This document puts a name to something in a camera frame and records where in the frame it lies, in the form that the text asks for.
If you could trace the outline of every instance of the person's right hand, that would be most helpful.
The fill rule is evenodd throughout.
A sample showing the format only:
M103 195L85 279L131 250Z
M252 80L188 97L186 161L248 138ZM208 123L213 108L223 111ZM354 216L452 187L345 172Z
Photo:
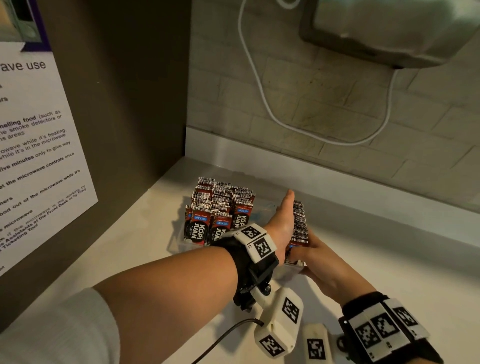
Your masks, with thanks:
M301 260L307 266L301 272L310 277L322 293L342 307L351 300L376 289L356 270L349 266L332 249L308 231L310 247L294 247L288 258L291 262Z

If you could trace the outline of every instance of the qr code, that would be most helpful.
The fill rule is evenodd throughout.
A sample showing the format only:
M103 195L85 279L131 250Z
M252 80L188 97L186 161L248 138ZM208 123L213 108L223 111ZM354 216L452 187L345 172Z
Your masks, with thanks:
M396 307L393 310L408 327L418 325L418 322L415 321L412 315L404 307Z
M272 335L268 335L266 338L261 339L260 343L272 357L275 357L285 351L285 349L282 348L282 346L272 337Z
M307 339L308 358L326 360L325 346L322 339Z
M375 325L377 331L380 333L380 336L382 336L384 339L400 332L392 318L387 313L378 315L372 318L371 321Z
M288 316L290 320L292 320L295 324L299 319L300 309L293 304L287 297L285 298L285 302L283 302L282 311Z
M255 249L258 251L258 255L260 258L263 258L264 256L270 254L272 252L272 249L270 249L270 246L266 242L265 238L261 238L255 242L253 242L253 245Z
M247 235L250 239L256 238L258 235L261 235L262 233L259 232L257 229L255 229L252 226L248 226L244 228L241 232L243 232L245 235Z
M360 338L363 347L366 349L372 347L375 344L378 344L381 341L370 322L366 322L363 325L357 327L355 329L355 332Z

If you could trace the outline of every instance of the dark brown panel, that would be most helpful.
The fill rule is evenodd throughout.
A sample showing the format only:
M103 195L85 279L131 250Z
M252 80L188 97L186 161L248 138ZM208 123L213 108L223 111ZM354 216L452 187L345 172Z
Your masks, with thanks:
M0 330L184 150L191 2L37 2L99 202L0 277Z

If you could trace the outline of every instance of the hand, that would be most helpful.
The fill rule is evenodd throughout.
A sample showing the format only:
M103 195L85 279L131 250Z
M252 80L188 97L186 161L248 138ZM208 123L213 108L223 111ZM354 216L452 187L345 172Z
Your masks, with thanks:
M276 208L275 215L264 226L277 247L275 254L279 265L285 261L285 249L293 234L293 200L295 200L295 193L288 190L281 205Z
M308 231L309 246L295 247L290 252L290 261L301 260L307 266L301 272L310 277L325 296L342 307L351 300L376 289L356 270L349 266L332 249Z

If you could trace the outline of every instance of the shirt sleeve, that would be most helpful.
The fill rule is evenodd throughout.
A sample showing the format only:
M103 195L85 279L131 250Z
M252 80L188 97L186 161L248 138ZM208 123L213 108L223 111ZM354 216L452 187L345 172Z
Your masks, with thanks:
M102 296L85 289L58 306L17 320L0 335L0 363L119 364L117 323Z

